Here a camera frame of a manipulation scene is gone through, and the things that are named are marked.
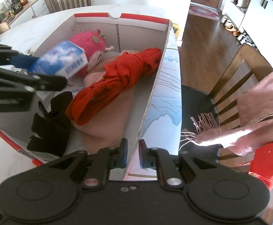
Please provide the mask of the pink fleece cloth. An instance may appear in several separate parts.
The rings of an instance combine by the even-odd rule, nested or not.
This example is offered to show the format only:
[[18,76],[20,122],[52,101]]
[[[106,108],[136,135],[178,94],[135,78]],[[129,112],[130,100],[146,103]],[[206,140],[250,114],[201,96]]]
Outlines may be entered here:
[[133,87],[120,93],[85,125],[77,125],[72,121],[72,125],[79,130],[89,154],[95,154],[102,148],[120,145],[132,109],[135,90]]

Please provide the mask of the blue white tissue pack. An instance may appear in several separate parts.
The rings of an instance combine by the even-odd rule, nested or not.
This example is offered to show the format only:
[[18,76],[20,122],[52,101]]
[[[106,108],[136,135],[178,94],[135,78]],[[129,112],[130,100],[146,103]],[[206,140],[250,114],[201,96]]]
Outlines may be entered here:
[[29,67],[28,72],[63,76],[69,79],[87,65],[88,60],[84,50],[66,40],[39,57]]

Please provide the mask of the black cloth item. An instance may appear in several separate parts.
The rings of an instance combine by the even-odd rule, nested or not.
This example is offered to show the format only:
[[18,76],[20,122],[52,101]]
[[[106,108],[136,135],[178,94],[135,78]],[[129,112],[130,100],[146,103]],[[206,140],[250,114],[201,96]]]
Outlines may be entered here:
[[34,114],[31,131],[35,135],[30,137],[27,145],[29,151],[49,153],[59,158],[64,155],[71,131],[71,121],[65,111],[72,99],[70,91],[53,97],[49,112],[41,101],[38,102],[42,114]]

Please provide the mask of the white red cardboard box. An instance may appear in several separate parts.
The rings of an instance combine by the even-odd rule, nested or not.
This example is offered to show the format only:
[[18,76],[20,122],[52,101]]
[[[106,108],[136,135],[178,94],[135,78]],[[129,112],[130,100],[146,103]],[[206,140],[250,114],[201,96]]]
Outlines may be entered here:
[[128,141],[127,166],[111,172],[114,180],[127,178],[138,164],[137,146],[175,154],[181,126],[181,83],[178,51],[171,22],[164,18],[123,13],[63,12],[40,19],[44,29],[33,35],[34,56],[56,60],[49,52],[57,45],[63,54],[68,43],[79,46],[78,58],[62,70],[87,72],[57,92],[35,94],[26,112],[0,113],[0,137],[36,164],[84,150],[116,148]]

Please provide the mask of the pink dragonfruit plush toy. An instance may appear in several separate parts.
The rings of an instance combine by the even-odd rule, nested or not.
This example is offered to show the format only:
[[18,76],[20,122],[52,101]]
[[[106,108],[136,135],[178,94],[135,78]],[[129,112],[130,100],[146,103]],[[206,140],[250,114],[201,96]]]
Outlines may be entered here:
[[76,73],[79,77],[86,76],[102,60],[105,53],[114,49],[114,46],[107,46],[105,34],[96,28],[94,31],[75,34],[69,41],[84,50],[88,61],[88,64]]

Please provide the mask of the red knotted cloth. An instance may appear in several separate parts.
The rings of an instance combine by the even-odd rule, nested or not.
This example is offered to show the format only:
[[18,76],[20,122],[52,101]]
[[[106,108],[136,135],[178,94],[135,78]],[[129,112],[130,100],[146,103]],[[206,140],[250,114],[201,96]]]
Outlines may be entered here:
[[132,54],[124,52],[104,66],[102,79],[81,90],[66,109],[66,116],[77,125],[85,125],[92,116],[112,103],[120,93],[134,87],[141,77],[153,75],[159,68],[162,51],[149,48]]

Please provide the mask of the white sideboard cabinet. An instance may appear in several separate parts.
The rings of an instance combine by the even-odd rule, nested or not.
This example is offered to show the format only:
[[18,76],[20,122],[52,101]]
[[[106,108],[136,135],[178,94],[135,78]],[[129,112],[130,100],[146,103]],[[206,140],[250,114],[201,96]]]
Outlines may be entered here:
[[23,6],[23,9],[12,16],[12,20],[9,22],[2,22],[0,24],[0,34],[9,30],[12,27],[16,27],[22,23],[31,21],[38,17],[48,15],[50,13],[49,8],[45,0],[32,0]]

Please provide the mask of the red cloth on chair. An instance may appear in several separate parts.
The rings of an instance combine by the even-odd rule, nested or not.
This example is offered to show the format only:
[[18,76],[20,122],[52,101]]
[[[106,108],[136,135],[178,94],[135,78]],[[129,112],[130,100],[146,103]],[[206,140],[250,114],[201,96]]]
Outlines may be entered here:
[[261,180],[269,191],[273,189],[273,142],[256,150],[249,174]]

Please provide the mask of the pink scarf on chair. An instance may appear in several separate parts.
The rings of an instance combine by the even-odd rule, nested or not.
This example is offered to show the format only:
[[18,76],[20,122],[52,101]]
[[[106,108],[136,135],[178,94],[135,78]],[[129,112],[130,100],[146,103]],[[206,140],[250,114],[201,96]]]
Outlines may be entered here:
[[224,131],[211,113],[202,113],[193,124],[196,133],[183,130],[186,143],[198,146],[222,145],[239,156],[273,142],[273,72],[237,97],[240,126]]

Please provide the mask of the near wooden chair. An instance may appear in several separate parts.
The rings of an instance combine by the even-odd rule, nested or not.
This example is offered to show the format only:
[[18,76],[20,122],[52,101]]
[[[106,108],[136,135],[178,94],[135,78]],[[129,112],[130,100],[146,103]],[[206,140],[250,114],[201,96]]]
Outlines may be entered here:
[[[228,89],[227,84],[243,63],[246,63],[250,70]],[[210,93],[182,85],[182,130],[194,131],[196,127],[190,118],[198,120],[200,113],[211,113],[220,127],[237,121],[238,112],[223,121],[220,121],[220,116],[237,106],[236,97],[240,95],[237,91],[252,76],[259,82],[272,71],[273,68],[258,50],[247,44],[242,45]]]

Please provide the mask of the shoes on floor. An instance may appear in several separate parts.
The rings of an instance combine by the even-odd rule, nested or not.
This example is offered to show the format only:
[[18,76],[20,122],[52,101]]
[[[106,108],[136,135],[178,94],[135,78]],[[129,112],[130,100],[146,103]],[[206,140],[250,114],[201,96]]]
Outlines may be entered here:
[[253,40],[250,38],[250,36],[245,31],[238,30],[232,23],[232,21],[226,17],[223,16],[220,20],[220,23],[223,24],[225,27],[225,30],[231,32],[235,38],[237,38],[238,42],[243,45],[247,44],[254,48],[257,48]]

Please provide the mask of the red doormat rug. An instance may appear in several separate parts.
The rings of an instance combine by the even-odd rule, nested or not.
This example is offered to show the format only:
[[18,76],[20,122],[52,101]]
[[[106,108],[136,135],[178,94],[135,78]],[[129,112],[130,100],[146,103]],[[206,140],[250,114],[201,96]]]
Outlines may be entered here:
[[199,4],[191,3],[189,6],[189,14],[203,17],[203,18],[207,18],[207,19],[211,19],[214,21],[221,20],[218,10],[216,10],[214,8],[207,7],[207,6],[199,5]]

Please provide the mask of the white tall cabinet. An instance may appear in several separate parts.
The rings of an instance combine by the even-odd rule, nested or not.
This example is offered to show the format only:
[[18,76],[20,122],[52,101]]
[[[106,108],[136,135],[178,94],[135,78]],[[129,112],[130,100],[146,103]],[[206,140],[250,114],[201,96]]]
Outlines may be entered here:
[[229,0],[223,12],[261,52],[273,54],[273,0],[250,0],[245,12]]

